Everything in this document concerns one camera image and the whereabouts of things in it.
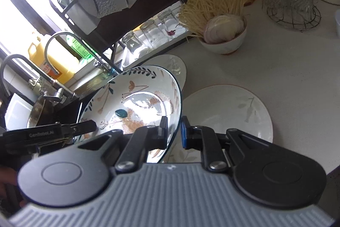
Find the drinking glass middle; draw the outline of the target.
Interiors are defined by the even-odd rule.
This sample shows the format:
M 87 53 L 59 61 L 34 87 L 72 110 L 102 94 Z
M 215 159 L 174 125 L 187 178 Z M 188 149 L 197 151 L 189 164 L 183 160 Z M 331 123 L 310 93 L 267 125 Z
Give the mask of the drinking glass middle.
M 140 30 L 154 49 L 161 47 L 169 41 L 153 19 L 149 19 L 141 24 Z

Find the chrome sink faucet right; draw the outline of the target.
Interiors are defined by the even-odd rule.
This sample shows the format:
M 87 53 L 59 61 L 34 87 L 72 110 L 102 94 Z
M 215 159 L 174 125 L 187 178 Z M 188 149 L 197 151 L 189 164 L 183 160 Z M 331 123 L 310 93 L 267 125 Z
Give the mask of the chrome sink faucet right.
M 122 71 L 112 62 L 105 54 L 99 53 L 95 50 L 92 50 L 79 36 L 73 34 L 68 31 L 60 31 L 54 33 L 45 44 L 44 48 L 44 60 L 48 64 L 48 66 L 53 69 L 55 73 L 58 70 L 52 65 L 48 57 L 48 47 L 50 43 L 56 37 L 66 36 L 66 42 L 74 50 L 77 54 L 84 58 L 85 60 L 89 60 L 91 57 L 95 58 L 97 63 L 94 63 L 95 66 L 100 67 L 103 71 L 106 71 L 108 75 L 112 74 L 120 74 Z

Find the green soap bottle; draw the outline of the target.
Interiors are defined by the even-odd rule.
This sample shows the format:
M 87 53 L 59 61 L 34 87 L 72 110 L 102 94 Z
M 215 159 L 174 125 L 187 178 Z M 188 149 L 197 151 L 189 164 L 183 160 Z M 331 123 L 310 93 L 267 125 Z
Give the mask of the green soap bottle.
M 81 56 L 81 58 L 85 60 L 91 60 L 93 58 L 93 55 L 72 36 L 67 35 L 66 42 L 69 47 L 71 47 L 77 54 L 79 54 L 79 56 Z

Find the white leaf plate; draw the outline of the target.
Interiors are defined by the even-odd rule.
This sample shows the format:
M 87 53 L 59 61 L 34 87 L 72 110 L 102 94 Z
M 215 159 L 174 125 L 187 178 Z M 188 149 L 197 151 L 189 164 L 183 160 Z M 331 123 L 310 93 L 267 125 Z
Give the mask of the white leaf plate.
M 178 56 L 171 54 L 157 55 L 141 63 L 141 65 L 155 65 L 165 68 L 172 73 L 179 84 L 180 90 L 183 91 L 186 83 L 187 67 Z
M 236 85 L 212 85 L 183 100 L 182 115 L 193 126 L 207 126 L 225 134 L 237 128 L 260 139 L 273 142 L 270 114 L 255 94 Z

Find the drinking glass right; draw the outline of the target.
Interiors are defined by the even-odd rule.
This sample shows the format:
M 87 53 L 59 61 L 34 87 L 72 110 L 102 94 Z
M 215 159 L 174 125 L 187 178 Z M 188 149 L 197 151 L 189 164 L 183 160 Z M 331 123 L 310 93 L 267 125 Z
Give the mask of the drinking glass right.
M 186 31 L 183 26 L 180 25 L 179 20 L 171 9 L 161 11 L 157 15 L 157 18 L 162 23 L 163 29 L 169 37 L 177 37 Z

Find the steel pot in sink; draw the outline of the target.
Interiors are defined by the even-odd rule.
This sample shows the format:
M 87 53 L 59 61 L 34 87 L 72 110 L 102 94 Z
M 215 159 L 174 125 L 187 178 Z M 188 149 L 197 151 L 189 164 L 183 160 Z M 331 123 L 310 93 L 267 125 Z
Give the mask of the steel pot in sink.
M 59 102 L 61 102 L 60 97 L 41 95 L 29 114 L 27 128 L 55 123 L 54 106 Z

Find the drinking glass left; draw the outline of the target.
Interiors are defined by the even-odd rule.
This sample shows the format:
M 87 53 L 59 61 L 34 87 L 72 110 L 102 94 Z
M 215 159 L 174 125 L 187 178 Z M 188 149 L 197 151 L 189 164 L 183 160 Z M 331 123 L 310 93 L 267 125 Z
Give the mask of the drinking glass left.
M 134 59 L 139 59 L 140 57 L 148 54 L 150 51 L 150 48 L 144 44 L 133 31 L 127 32 L 122 37 L 122 42 L 132 54 Z

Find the bowl with noodles and onion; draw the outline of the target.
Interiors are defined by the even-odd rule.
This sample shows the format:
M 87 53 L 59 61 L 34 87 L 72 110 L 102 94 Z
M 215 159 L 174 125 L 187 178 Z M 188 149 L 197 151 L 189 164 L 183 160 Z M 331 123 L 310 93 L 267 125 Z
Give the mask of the bowl with noodles and onion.
M 244 6 L 248 0 L 187 0 L 180 6 L 179 22 L 208 51 L 231 55 L 247 34 Z

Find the floral patterned plate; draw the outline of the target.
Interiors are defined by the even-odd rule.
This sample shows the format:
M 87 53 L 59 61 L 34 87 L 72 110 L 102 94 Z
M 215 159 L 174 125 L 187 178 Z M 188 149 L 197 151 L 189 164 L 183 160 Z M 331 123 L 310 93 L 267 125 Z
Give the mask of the floral patterned plate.
M 181 89 L 167 69 L 137 66 L 100 88 L 85 106 L 80 121 L 93 120 L 97 129 L 75 137 L 79 143 L 113 129 L 132 134 L 137 128 L 168 121 L 167 145 L 171 145 L 181 117 Z

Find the chrome sink faucet left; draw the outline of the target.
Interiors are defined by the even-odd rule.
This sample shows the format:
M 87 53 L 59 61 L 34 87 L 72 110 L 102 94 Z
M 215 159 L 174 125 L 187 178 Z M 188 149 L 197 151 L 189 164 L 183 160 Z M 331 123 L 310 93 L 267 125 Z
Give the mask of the chrome sink faucet left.
M 55 80 L 52 77 L 50 77 L 48 74 L 43 72 L 43 70 L 38 68 L 33 62 L 31 62 L 29 59 L 27 59 L 25 56 L 21 54 L 10 54 L 1 60 L 1 88 L 4 92 L 5 98 L 9 99 L 11 97 L 10 90 L 7 87 L 4 77 L 4 72 L 7 65 L 9 65 L 9 67 L 16 74 L 19 74 L 20 77 L 22 77 L 21 74 L 23 74 L 24 75 L 23 79 L 25 79 L 27 82 L 32 78 L 30 74 L 24 73 L 24 70 L 20 66 L 17 66 L 15 62 L 13 62 L 14 59 L 23 60 L 26 64 L 33 68 L 34 71 L 36 71 L 39 74 L 39 77 L 45 79 L 54 89 L 63 89 L 63 94 L 66 97 L 68 97 L 71 101 L 79 98 L 79 96 L 76 93 L 65 87 L 65 85 L 61 84 L 58 80 Z

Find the orange detergent bottle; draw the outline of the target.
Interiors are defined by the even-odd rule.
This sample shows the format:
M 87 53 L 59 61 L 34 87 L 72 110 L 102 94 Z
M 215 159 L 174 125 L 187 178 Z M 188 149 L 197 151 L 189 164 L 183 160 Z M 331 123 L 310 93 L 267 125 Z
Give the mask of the orange detergent bottle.
M 32 36 L 33 42 L 28 48 L 28 55 L 31 62 L 62 84 L 71 80 L 78 68 L 79 60 L 69 53 L 61 43 L 53 39 L 48 46 L 47 54 L 49 62 L 58 71 L 58 73 L 54 72 L 44 58 L 45 45 L 51 36 L 48 34 L 42 35 L 35 33 L 33 33 Z

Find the drinking glass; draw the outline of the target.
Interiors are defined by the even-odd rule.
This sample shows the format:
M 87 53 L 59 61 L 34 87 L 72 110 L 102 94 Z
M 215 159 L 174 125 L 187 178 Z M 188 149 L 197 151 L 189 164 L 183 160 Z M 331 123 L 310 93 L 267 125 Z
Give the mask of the drinking glass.
M 183 26 L 180 25 L 179 20 L 171 9 L 161 11 L 157 15 L 157 18 L 162 23 L 163 29 L 169 37 L 177 37 L 186 31 Z
M 140 30 L 154 49 L 161 47 L 169 41 L 153 19 L 149 19 L 141 24 Z
M 133 31 L 127 32 L 122 37 L 122 42 L 132 54 L 134 59 L 139 59 L 140 57 L 148 54 L 150 51 L 150 48 L 144 44 Z

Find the clear plastic bowl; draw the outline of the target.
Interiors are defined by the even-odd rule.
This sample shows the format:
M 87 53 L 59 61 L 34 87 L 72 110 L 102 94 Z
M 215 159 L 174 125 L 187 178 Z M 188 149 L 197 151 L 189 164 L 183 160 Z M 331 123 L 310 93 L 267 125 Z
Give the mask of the clear plastic bowl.
M 340 10 L 335 11 L 335 23 L 336 23 L 336 29 L 337 29 L 337 35 L 340 37 Z

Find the white drip tray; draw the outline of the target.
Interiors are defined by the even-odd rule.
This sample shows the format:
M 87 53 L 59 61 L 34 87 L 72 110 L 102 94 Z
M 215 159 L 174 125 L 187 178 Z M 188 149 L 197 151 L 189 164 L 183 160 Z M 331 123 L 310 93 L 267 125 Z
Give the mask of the white drip tray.
M 120 51 L 115 55 L 117 66 L 123 70 L 148 55 L 160 52 L 187 34 L 188 30 L 179 21 L 180 6 L 180 1 L 175 2 L 123 35 L 118 41 Z

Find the chrome sink faucet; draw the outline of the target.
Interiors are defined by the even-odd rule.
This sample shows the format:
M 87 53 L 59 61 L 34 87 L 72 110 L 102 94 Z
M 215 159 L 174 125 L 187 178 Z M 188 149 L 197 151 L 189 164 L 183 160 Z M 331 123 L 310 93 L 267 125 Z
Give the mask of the chrome sink faucet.
M 74 50 L 77 54 L 84 58 L 85 60 L 89 60 L 91 57 L 95 58 L 97 63 L 94 63 L 95 66 L 100 67 L 103 71 L 106 71 L 108 75 L 112 74 L 120 74 L 122 71 L 112 62 L 105 54 L 99 53 L 95 50 L 92 50 L 79 36 L 73 34 L 68 31 L 60 31 L 54 33 L 45 44 L 44 48 L 44 60 L 48 64 L 48 66 L 53 69 L 55 73 L 58 70 L 52 65 L 48 57 L 48 47 L 50 43 L 56 37 L 66 36 L 66 42 Z
M 4 77 L 4 72 L 7 65 L 9 65 L 9 67 L 16 74 L 19 74 L 20 77 L 22 77 L 21 74 L 23 74 L 24 75 L 23 79 L 25 79 L 27 82 L 32 78 L 30 74 L 24 73 L 24 70 L 20 66 L 17 66 L 15 62 L 13 62 L 14 59 L 23 60 L 26 64 L 33 68 L 34 71 L 36 71 L 39 74 L 39 77 L 45 79 L 54 89 L 63 89 L 63 94 L 66 97 L 68 97 L 71 101 L 79 98 L 79 96 L 76 93 L 65 87 L 65 85 L 61 84 L 58 80 L 55 80 L 52 77 L 50 77 L 48 74 L 43 72 L 43 70 L 38 68 L 33 62 L 31 62 L 29 59 L 27 59 L 25 56 L 21 54 L 10 54 L 1 60 L 1 88 L 4 92 L 5 98 L 9 99 L 11 97 L 10 90 L 7 87 Z

